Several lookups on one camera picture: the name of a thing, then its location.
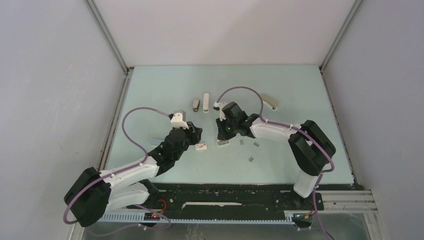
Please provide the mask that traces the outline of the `white staple box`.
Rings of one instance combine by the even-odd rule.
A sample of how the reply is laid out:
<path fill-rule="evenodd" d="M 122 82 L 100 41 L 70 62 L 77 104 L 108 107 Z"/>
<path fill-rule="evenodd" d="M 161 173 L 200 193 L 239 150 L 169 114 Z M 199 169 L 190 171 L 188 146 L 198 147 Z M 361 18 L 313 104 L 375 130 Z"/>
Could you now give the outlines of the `white staple box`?
<path fill-rule="evenodd" d="M 207 149 L 207 144 L 206 143 L 197 143 L 194 145 L 194 149 L 195 151 L 203 151 Z"/>

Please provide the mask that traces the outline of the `staple box with barcode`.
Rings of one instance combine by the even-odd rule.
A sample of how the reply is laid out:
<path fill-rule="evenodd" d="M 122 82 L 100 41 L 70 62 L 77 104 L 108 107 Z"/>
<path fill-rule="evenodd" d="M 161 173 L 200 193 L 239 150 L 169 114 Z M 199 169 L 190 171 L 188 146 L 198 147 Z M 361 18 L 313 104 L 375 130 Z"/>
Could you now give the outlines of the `staple box with barcode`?
<path fill-rule="evenodd" d="M 216 145 L 218 146 L 218 147 L 223 147 L 223 146 L 226 146 L 226 145 L 229 145 L 230 144 L 230 140 L 216 140 Z"/>

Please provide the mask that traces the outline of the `white stapler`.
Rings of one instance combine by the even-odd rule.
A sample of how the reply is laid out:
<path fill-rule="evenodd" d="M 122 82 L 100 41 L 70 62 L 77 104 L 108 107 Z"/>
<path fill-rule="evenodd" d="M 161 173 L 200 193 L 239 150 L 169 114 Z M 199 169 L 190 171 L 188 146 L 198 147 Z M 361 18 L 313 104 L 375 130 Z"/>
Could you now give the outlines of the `white stapler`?
<path fill-rule="evenodd" d="M 203 103 L 202 103 L 202 109 L 204 113 L 209 112 L 209 103 L 210 103 L 210 94 L 206 92 L 203 94 Z"/>

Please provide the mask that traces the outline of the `small grey stapler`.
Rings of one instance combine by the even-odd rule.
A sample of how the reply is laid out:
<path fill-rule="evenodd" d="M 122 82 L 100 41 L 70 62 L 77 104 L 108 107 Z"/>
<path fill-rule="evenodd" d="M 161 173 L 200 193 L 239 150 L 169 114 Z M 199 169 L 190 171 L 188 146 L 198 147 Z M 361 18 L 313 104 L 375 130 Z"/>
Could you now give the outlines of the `small grey stapler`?
<path fill-rule="evenodd" d="M 192 110 L 193 110 L 193 112 L 196 113 L 196 112 L 199 111 L 200 103 L 201 103 L 201 101 L 198 98 L 196 98 L 196 99 L 193 100 L 193 104 L 192 104 Z"/>

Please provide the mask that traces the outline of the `beige stapler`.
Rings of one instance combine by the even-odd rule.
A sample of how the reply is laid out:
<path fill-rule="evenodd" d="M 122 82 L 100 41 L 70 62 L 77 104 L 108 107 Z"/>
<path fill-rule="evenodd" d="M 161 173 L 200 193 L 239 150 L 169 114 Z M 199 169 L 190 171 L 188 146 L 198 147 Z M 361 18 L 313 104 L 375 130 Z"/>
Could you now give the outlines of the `beige stapler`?
<path fill-rule="evenodd" d="M 270 108 L 272 111 L 276 111 L 278 109 L 279 106 L 279 102 L 272 96 L 268 95 L 268 94 L 261 94 L 260 95 L 263 103 Z"/>

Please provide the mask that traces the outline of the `light blue stapler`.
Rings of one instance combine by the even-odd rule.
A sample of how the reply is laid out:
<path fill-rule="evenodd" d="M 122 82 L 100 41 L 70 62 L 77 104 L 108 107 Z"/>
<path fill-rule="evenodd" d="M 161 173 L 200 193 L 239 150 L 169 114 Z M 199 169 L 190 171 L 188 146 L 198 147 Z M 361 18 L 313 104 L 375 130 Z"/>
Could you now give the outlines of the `light blue stapler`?
<path fill-rule="evenodd" d="M 157 147 L 159 146 L 164 140 L 162 138 L 156 138 L 153 137 L 149 140 L 149 143 L 151 146 Z"/>

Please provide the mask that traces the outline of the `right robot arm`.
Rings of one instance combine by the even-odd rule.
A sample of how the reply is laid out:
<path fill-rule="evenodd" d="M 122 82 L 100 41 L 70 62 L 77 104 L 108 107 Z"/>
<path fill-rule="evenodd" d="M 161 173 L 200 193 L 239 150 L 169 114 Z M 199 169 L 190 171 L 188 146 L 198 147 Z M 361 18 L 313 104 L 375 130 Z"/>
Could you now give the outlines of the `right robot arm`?
<path fill-rule="evenodd" d="M 228 141 L 237 135 L 252 139 L 268 139 L 287 142 L 300 168 L 291 194 L 291 204 L 304 209 L 311 202 L 311 193 L 316 187 L 325 165 L 330 163 L 336 148 L 321 128 L 312 120 L 302 124 L 279 125 L 263 121 L 259 114 L 247 115 L 235 102 L 216 102 L 214 110 L 219 112 L 215 120 L 217 139 Z"/>

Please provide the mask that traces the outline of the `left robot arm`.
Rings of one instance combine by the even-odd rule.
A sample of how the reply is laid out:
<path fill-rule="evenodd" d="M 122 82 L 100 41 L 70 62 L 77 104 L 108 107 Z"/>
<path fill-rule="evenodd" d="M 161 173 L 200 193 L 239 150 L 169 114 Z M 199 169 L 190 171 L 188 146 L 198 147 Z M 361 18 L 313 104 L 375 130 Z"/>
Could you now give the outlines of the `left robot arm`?
<path fill-rule="evenodd" d="M 191 121 L 187 125 L 187 129 L 172 128 L 164 141 L 142 159 L 112 170 L 86 168 L 64 196 L 67 207 L 63 221 L 71 224 L 67 216 L 72 213 L 75 223 L 89 227 L 115 209 L 156 206 L 158 194 L 144 182 L 173 168 L 190 146 L 200 143 L 203 129 Z"/>

